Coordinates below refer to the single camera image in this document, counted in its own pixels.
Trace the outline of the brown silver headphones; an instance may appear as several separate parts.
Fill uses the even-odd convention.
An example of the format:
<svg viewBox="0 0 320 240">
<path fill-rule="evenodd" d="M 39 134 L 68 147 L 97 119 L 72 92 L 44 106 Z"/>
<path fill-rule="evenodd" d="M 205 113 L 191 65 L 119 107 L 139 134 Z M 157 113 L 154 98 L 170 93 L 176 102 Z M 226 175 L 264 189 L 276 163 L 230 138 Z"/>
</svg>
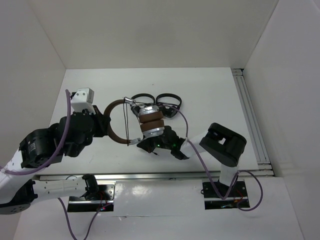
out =
<svg viewBox="0 0 320 240">
<path fill-rule="evenodd" d="M 124 97 L 123 99 L 118 99 L 111 102 L 103 112 L 103 116 L 110 118 L 112 110 L 119 106 L 129 104 L 131 107 L 139 107 L 138 111 L 138 122 L 140 130 L 143 135 L 143 140 L 161 136 L 165 131 L 164 116 L 160 108 L 153 104 L 151 106 L 146 106 L 145 103 L 139 103 L 132 98 Z M 136 145 L 142 141 L 141 138 L 129 139 L 129 130 L 126 126 L 126 138 L 119 137 L 112 129 L 111 122 L 107 124 L 108 136 L 118 144 L 124 145 Z"/>
</svg>

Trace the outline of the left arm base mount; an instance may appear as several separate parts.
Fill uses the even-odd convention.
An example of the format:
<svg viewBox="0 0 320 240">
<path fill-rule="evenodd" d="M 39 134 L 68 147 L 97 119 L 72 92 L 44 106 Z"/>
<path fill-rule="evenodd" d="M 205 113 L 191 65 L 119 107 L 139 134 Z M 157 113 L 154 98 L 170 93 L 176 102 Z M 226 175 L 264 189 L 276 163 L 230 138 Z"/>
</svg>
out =
<svg viewBox="0 0 320 240">
<path fill-rule="evenodd" d="M 98 191 L 89 197 L 70 196 L 68 199 L 68 213 L 113 212 L 116 192 L 116 182 L 111 180 L 97 180 Z"/>
</svg>

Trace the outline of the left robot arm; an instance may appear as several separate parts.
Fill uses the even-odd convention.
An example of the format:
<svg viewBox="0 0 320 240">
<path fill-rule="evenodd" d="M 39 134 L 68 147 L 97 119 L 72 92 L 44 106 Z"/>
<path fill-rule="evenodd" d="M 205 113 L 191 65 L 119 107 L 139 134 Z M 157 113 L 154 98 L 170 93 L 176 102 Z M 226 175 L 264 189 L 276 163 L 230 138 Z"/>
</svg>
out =
<svg viewBox="0 0 320 240">
<path fill-rule="evenodd" d="M 63 157 L 78 157 L 81 151 L 93 142 L 108 134 L 109 116 L 102 114 L 95 106 L 95 113 L 86 110 L 74 112 L 70 116 L 68 133 L 53 164 L 60 163 Z M 63 136 L 67 118 L 52 124 L 49 128 L 36 129 L 19 144 L 17 152 L 5 166 L 12 172 L 35 170 L 54 154 Z M 45 200 L 61 197 L 78 197 L 93 200 L 100 194 L 100 188 L 93 174 L 56 181 L 40 181 L 35 174 L 12 175 L 5 170 L 0 172 L 0 213 L 13 215 L 25 211 L 30 206 Z"/>
</svg>

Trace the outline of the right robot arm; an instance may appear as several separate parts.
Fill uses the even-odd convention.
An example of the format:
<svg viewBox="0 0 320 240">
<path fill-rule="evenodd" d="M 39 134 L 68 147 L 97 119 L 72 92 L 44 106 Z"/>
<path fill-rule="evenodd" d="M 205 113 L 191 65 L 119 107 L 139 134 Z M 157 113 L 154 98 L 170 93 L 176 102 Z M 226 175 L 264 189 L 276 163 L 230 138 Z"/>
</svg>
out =
<svg viewBox="0 0 320 240">
<path fill-rule="evenodd" d="M 193 138 L 179 137 L 167 125 L 162 135 L 143 139 L 137 147 L 148 153 L 155 149 L 168 150 L 178 160 L 187 160 L 201 153 L 209 154 L 221 163 L 218 190 L 223 196 L 230 196 L 236 189 L 238 164 L 246 144 L 247 140 L 242 135 L 214 122 L 206 132 Z"/>
</svg>

